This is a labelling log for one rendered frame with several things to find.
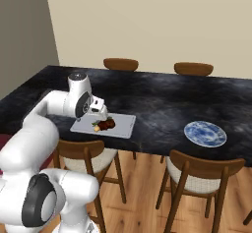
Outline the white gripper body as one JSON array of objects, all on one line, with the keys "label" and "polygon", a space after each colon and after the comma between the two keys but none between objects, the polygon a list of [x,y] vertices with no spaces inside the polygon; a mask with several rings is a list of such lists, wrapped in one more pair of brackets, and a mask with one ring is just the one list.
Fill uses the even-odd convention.
[{"label": "white gripper body", "polygon": [[107,108],[105,106],[97,111],[94,111],[93,108],[90,108],[87,114],[95,117],[99,121],[105,121],[108,118]]}]

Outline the wooden chair with cream seat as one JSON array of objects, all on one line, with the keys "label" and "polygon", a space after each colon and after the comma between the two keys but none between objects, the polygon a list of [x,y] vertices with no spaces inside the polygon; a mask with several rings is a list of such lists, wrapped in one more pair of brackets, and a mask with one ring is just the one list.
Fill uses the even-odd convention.
[{"label": "wooden chair with cream seat", "polygon": [[66,203],[53,233],[106,233],[99,197],[101,184],[118,184],[122,202],[126,203],[118,150],[105,148],[103,141],[60,140],[54,154],[56,168],[60,166],[59,157],[65,162],[62,187]]},{"label": "wooden chair with cream seat", "polygon": [[214,66],[204,63],[178,62],[174,64],[174,71],[179,75],[208,76],[214,70]]},{"label": "wooden chair with cream seat", "polygon": [[139,67],[139,62],[134,59],[126,58],[105,58],[103,65],[109,70],[131,71],[134,72]]},{"label": "wooden chair with cream seat", "polygon": [[162,178],[156,209],[165,192],[171,192],[171,208],[163,233],[170,233],[183,195],[207,200],[205,217],[210,214],[212,198],[215,198],[215,214],[212,233],[218,233],[228,178],[244,166],[243,158],[233,160],[206,160],[173,149],[165,158],[166,168]]}]

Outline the blue and white plate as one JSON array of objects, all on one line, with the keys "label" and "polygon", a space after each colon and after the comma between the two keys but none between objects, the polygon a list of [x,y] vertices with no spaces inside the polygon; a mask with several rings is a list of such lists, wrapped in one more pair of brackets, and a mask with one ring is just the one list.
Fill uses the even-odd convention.
[{"label": "blue and white plate", "polygon": [[185,137],[197,146],[219,147],[226,143],[226,132],[207,121],[193,121],[184,127]]}]

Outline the dark brown steak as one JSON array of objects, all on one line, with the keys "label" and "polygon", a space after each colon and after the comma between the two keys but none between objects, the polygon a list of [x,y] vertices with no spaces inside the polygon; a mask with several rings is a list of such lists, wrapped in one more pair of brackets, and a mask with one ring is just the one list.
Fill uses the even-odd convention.
[{"label": "dark brown steak", "polygon": [[98,123],[98,125],[100,126],[104,126],[104,130],[107,130],[107,129],[113,129],[115,127],[115,122],[113,119],[107,119],[106,121],[100,121]]}]

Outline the grey rectangular tray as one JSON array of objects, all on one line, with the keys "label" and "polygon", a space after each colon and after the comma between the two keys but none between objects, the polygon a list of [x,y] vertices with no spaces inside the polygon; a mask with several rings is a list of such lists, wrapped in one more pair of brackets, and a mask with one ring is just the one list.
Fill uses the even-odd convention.
[{"label": "grey rectangular tray", "polygon": [[113,129],[107,129],[95,132],[92,123],[99,120],[97,120],[93,116],[86,114],[81,118],[80,121],[76,121],[74,123],[70,131],[74,133],[107,136],[113,138],[122,138],[122,139],[131,138],[132,131],[136,121],[135,115],[109,113],[108,117],[112,118],[115,122],[115,127]]}]

